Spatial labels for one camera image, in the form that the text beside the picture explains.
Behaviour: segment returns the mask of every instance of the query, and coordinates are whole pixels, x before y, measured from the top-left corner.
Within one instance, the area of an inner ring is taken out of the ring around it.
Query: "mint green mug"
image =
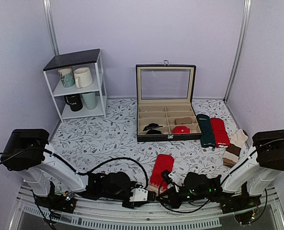
[[[75,78],[72,68],[58,70],[63,87],[72,87],[75,84]]]
[[[97,103],[96,103],[96,93],[95,92],[82,93],[82,98],[88,109],[92,110],[96,108]]]

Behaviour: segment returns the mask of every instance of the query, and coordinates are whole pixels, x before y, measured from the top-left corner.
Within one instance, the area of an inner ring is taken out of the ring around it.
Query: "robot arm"
[[[48,143],[48,135],[43,129],[16,129],[12,132],[4,152],[0,153],[0,164],[21,174],[24,181],[32,188],[38,203],[41,203],[41,198],[55,199],[54,185],[47,180],[43,172],[61,181],[71,192],[83,198],[118,199],[123,201],[124,207],[140,206],[155,200],[154,192],[149,192],[143,189],[142,185],[130,181],[129,176],[124,172],[107,175],[78,172],[56,153]],[[129,158],[121,159],[136,162]],[[51,202],[42,203],[44,205],[41,206],[46,207]]]
[[[247,182],[250,196],[259,196],[284,171],[284,130],[259,132],[253,145],[227,175],[221,178],[225,193],[235,193]]]
[[[182,202],[208,199],[218,202],[223,213],[260,205],[264,189],[284,171],[284,130],[259,132],[253,145],[228,174],[209,179],[204,174],[189,172],[184,183],[160,194],[158,200],[179,208]],[[164,171],[168,184],[175,181],[173,173]],[[240,195],[234,195],[241,189]]]

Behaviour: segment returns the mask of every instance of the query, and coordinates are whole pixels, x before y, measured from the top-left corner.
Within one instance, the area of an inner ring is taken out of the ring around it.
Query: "striped sock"
[[[247,133],[243,129],[239,129],[230,138],[230,147],[224,153],[223,165],[232,167],[239,161],[239,153],[247,139]]]

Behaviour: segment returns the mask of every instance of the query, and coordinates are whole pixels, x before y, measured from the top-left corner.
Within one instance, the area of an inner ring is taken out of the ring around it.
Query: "dark green sock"
[[[204,148],[207,147],[216,147],[214,133],[212,131],[211,121],[209,116],[204,114],[198,114],[196,116],[198,125],[202,132],[200,139],[201,146]]]

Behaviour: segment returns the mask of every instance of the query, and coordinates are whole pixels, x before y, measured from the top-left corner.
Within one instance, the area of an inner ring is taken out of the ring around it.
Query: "mug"
[[[66,104],[70,106],[71,111],[77,112],[83,108],[82,100],[79,94],[64,96]]]
[[[74,79],[72,68],[59,69],[58,73],[61,78],[63,87],[68,88],[75,84],[75,79]]]
[[[90,68],[82,67],[74,71],[77,88],[87,87],[93,83]]]
[[[96,108],[96,93],[95,92],[86,92],[82,93],[82,98],[86,107],[90,110]]]

